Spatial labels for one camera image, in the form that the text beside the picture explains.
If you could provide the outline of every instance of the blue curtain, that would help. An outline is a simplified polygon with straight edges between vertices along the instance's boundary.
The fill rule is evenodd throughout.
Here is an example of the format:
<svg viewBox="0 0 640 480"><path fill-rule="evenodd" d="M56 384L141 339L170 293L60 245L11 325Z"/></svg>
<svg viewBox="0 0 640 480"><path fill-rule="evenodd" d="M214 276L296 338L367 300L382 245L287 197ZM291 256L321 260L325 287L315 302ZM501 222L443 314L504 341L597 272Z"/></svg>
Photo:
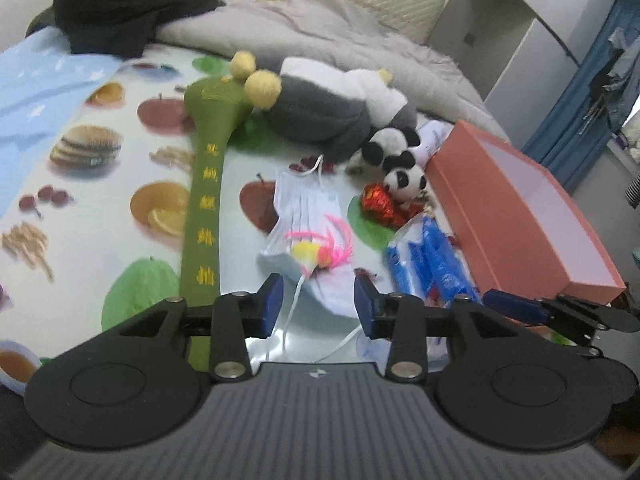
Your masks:
<svg viewBox="0 0 640 480"><path fill-rule="evenodd" d="M617 28L631 44L640 34L640 0L616 0L602 30L556 106L522 150L548 168L572 193L603 153L611 130L605 116L582 134L590 107L589 83L610 58L609 37Z"/></svg>

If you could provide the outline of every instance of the black jacket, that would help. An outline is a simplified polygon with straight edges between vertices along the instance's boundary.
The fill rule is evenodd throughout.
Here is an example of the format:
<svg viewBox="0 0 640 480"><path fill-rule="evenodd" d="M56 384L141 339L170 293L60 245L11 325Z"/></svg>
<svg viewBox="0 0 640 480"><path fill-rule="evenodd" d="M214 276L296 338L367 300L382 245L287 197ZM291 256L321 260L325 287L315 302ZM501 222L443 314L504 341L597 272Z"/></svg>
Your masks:
<svg viewBox="0 0 640 480"><path fill-rule="evenodd" d="M216 9L219 0L53 0L72 54L140 57L156 27Z"/></svg>

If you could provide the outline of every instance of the star print fabric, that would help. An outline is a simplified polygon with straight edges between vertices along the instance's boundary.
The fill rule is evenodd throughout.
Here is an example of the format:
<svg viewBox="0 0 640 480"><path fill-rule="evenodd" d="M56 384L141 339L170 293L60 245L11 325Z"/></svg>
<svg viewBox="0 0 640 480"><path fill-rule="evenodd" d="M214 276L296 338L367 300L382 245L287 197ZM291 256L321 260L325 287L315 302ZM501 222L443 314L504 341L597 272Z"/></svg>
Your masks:
<svg viewBox="0 0 640 480"><path fill-rule="evenodd" d="M48 27L0 54L0 217L73 113L121 65L69 51Z"/></svg>

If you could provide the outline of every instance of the striped fabric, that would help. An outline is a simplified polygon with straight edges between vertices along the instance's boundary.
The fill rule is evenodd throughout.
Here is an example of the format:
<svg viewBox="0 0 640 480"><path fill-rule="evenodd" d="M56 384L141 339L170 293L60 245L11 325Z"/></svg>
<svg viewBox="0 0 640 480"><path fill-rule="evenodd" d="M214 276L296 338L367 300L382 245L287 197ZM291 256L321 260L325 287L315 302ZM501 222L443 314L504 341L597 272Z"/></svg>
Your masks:
<svg viewBox="0 0 640 480"><path fill-rule="evenodd" d="M625 196L626 201L633 209L638 208L638 204L640 204L640 174L626 188Z"/></svg>

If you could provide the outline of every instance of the orange box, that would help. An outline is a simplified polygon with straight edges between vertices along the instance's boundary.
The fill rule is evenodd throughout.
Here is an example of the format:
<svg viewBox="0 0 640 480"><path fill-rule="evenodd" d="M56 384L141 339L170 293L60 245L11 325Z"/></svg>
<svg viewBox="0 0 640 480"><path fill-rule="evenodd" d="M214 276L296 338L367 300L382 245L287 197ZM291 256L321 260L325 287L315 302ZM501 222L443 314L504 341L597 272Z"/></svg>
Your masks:
<svg viewBox="0 0 640 480"><path fill-rule="evenodd" d="M625 285L593 228L545 168L468 123L426 174L480 292L609 303Z"/></svg>

